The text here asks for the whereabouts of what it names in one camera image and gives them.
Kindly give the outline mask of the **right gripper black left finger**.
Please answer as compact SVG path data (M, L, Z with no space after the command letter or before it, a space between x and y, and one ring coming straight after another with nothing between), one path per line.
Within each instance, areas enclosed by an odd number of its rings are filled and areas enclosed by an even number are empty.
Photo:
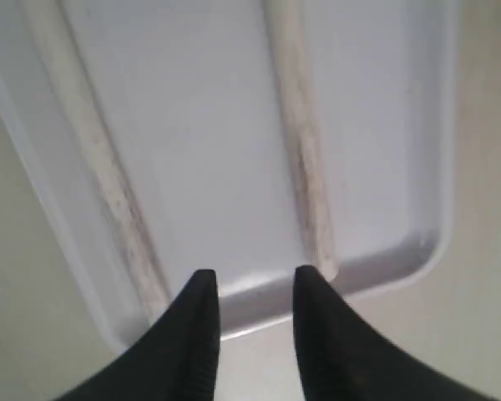
M220 356L214 271L198 270L126 352L59 400L212 400Z

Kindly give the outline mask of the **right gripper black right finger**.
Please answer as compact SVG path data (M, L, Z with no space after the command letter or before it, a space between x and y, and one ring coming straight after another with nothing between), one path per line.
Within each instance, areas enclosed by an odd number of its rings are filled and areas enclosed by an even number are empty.
M313 266L292 290L293 337L307 400L488 400L414 358L360 317Z

